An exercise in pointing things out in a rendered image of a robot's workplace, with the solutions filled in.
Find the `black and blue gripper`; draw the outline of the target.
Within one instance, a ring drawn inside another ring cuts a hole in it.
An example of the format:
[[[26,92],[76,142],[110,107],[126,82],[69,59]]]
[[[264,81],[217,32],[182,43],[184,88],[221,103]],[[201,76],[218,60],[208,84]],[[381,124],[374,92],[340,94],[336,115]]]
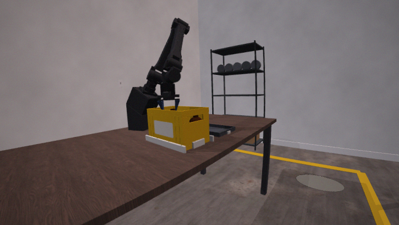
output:
[[[171,95],[169,97],[163,97],[162,95],[158,95],[157,98],[163,98],[163,99],[157,101],[161,110],[164,110],[164,104],[163,104],[164,100],[175,100],[175,111],[177,111],[177,107],[180,102],[180,99],[175,99],[175,97],[180,97],[180,95],[176,94],[176,95]]]

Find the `yellow divided crate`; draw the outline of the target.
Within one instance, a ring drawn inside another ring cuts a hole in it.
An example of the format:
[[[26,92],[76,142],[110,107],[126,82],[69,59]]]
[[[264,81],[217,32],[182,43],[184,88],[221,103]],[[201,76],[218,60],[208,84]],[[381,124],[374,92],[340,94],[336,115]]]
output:
[[[186,146],[192,149],[192,142],[205,139],[209,142],[209,108],[194,106],[165,106],[147,109],[149,136]],[[201,120],[190,122],[198,115]]]

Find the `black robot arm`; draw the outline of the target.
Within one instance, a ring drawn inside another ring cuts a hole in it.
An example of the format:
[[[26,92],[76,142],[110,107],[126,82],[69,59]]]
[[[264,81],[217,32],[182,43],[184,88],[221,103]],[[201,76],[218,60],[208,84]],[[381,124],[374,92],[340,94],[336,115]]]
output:
[[[139,87],[143,94],[157,96],[156,92],[154,91],[156,89],[156,85],[159,84],[161,88],[161,95],[163,97],[175,95],[175,84],[172,83],[178,82],[181,78],[180,72],[183,68],[183,66],[181,66],[181,49],[183,37],[184,34],[187,35],[187,33],[190,31],[190,26],[188,23],[179,18],[175,18],[172,23],[170,36],[158,62],[154,67],[151,67],[146,78],[148,81],[144,87]],[[158,70],[162,73],[159,73],[155,70]]]

